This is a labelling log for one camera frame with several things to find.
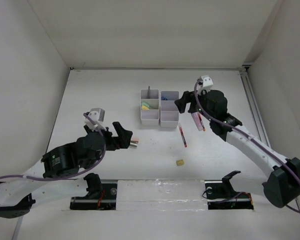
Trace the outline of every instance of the green object in bin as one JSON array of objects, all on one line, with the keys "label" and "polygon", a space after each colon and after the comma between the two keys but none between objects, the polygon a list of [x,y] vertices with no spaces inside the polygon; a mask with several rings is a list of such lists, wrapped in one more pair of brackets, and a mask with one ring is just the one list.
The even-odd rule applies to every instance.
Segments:
[{"label": "green object in bin", "polygon": [[144,101],[143,101],[143,102],[141,102],[141,106],[146,106],[147,108],[149,108],[149,109],[150,109],[150,106],[149,106],[149,104],[146,104]]}]

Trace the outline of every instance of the plastic bin compartment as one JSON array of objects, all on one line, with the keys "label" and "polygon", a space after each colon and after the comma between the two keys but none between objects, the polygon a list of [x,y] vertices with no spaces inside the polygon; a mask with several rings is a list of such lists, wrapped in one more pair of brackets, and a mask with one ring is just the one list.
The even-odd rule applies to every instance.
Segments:
[{"label": "plastic bin compartment", "polygon": [[176,128],[179,122],[178,111],[161,111],[160,125],[163,128]]},{"label": "plastic bin compartment", "polygon": [[[142,109],[142,103],[149,105],[150,109]],[[140,93],[140,111],[142,126],[158,126],[160,119],[159,90],[142,89]]]},{"label": "plastic bin compartment", "polygon": [[168,101],[175,101],[179,99],[178,91],[161,91],[161,100],[162,97],[166,98]]},{"label": "plastic bin compartment", "polygon": [[159,99],[141,99],[140,107],[142,107],[142,103],[148,104],[150,109],[159,110]]},{"label": "plastic bin compartment", "polygon": [[142,126],[158,126],[159,125],[159,109],[141,110]]},{"label": "plastic bin compartment", "polygon": [[178,99],[178,91],[161,91],[160,125],[162,128],[176,128],[178,126],[179,111],[175,104],[175,100]]},{"label": "plastic bin compartment", "polygon": [[142,89],[141,99],[159,99],[159,90],[150,89],[150,95],[148,96],[148,89]]},{"label": "plastic bin compartment", "polygon": [[178,108],[177,108],[177,105],[175,104],[175,101],[162,100],[161,101],[161,111],[177,111],[178,112]]}]

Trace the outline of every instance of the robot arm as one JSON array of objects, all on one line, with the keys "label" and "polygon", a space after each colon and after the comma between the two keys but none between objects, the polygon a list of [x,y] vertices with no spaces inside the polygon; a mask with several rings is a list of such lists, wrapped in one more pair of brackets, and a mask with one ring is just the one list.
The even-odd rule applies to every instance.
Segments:
[{"label": "robot arm", "polygon": [[300,160],[296,157],[288,159],[253,136],[241,121],[228,113],[228,100],[223,92],[210,90],[212,85],[209,76],[202,76],[197,81],[194,91],[185,91],[183,96],[175,101],[179,112],[184,113],[186,105],[190,103],[188,112],[199,112],[207,118],[212,131],[250,158],[263,171],[265,178],[251,181],[243,177],[236,180],[237,177],[233,176],[240,171],[233,171],[219,181],[217,188],[208,184],[211,192],[217,192],[208,197],[212,199],[213,196],[220,195],[219,192],[223,193],[225,198],[231,198],[246,187],[247,191],[262,194],[274,206],[283,208],[300,195],[300,182],[296,180],[298,178],[300,181]]},{"label": "robot arm", "polygon": [[113,122],[118,136],[112,136],[109,128],[102,126],[105,111],[101,108],[93,108],[84,115],[89,119],[84,126],[86,136],[47,152],[23,174],[23,178],[0,182],[0,217],[17,218],[31,208],[66,197],[93,199],[100,195],[103,189],[97,174],[71,178],[98,165],[105,151],[127,149],[133,133],[119,122]]}]

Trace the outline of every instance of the red marker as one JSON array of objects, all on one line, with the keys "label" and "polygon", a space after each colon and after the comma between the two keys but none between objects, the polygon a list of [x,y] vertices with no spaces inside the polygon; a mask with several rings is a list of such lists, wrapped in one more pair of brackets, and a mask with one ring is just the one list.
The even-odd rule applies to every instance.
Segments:
[{"label": "red marker", "polygon": [[199,117],[199,119],[200,119],[200,123],[201,123],[201,125],[202,125],[202,127],[203,127],[203,131],[205,131],[205,130],[206,130],[206,128],[205,128],[205,125],[204,125],[204,121],[202,121],[202,118],[201,118],[201,115],[200,115],[200,113],[198,113],[198,117]]},{"label": "red marker", "polygon": [[178,126],[179,126],[179,130],[180,130],[180,133],[181,133],[181,137],[182,137],[182,141],[183,141],[184,147],[186,148],[187,147],[187,143],[186,143],[184,131],[182,130],[182,126],[181,126],[180,122],[179,122]]}]

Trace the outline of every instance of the small yellow block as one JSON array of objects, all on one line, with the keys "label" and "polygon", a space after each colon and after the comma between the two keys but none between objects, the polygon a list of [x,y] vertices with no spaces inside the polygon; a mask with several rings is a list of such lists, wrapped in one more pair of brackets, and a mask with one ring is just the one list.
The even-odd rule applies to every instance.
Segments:
[{"label": "small yellow block", "polygon": [[184,162],[183,159],[177,160],[177,161],[175,161],[175,162],[176,162],[176,165],[177,165],[177,166],[182,166],[183,164],[185,164],[185,162]]}]

